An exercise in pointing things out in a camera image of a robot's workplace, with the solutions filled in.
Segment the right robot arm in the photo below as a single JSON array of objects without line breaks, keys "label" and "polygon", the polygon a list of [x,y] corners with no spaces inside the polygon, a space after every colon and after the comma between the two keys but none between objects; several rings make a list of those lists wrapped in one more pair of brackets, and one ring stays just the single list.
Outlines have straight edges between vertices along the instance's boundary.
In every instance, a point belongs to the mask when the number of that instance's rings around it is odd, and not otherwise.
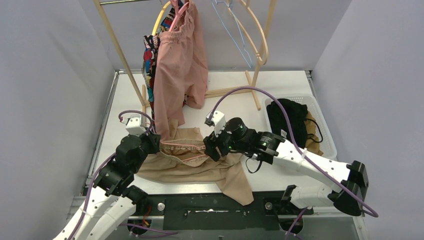
[{"label": "right robot arm", "polygon": [[242,154],[260,164],[282,166],[316,181],[318,185],[286,187],[282,209],[297,214],[308,207],[335,207],[350,216],[365,213],[363,202],[369,187],[366,166],[339,162],[296,146],[282,136],[248,128],[239,117],[225,120],[222,113],[206,119],[213,132],[204,138],[204,153],[218,161],[229,154]]}]

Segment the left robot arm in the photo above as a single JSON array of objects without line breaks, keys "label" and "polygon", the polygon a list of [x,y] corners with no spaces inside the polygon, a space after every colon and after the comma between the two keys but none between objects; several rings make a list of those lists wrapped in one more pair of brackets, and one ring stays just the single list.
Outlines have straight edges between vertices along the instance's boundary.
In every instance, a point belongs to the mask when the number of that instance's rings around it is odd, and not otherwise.
[{"label": "left robot arm", "polygon": [[93,175],[85,200],[57,240],[105,240],[134,213],[149,209],[148,194],[133,181],[148,155],[160,151],[154,133],[127,135]]}]

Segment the beige shorts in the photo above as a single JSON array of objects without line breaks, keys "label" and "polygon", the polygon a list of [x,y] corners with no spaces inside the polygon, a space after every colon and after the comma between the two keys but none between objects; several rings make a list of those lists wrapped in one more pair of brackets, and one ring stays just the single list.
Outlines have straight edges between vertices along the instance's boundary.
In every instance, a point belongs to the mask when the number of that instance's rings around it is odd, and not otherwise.
[{"label": "beige shorts", "polygon": [[[168,121],[169,135],[163,141],[199,140],[203,136],[198,127],[179,128],[178,121]],[[142,163],[137,175],[154,182],[167,184],[215,183],[221,192],[242,206],[254,201],[253,191],[242,167],[240,153],[229,153],[214,161],[210,157],[199,166],[178,164],[161,156],[160,151],[150,154]]]}]

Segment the blue hanger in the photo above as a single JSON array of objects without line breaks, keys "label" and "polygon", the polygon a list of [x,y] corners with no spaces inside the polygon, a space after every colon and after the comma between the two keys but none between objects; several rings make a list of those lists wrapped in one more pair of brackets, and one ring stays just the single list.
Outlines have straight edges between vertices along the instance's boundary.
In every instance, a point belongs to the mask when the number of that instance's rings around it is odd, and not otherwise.
[{"label": "blue hanger", "polygon": [[248,69],[253,67],[253,59],[247,50],[246,39],[242,33],[239,18],[233,10],[233,0],[211,0],[211,6],[216,13],[223,29],[233,42],[236,50],[242,57]]}]

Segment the black shorts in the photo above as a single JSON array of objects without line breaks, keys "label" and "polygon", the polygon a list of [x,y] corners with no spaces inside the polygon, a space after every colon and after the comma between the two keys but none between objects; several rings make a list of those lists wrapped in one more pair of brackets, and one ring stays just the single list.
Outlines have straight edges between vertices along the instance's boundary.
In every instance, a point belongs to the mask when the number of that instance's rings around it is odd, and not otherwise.
[{"label": "black shorts", "polygon": [[308,113],[306,105],[280,98],[278,102],[272,101],[266,107],[266,113],[272,133],[305,148],[307,130],[304,121]]}]

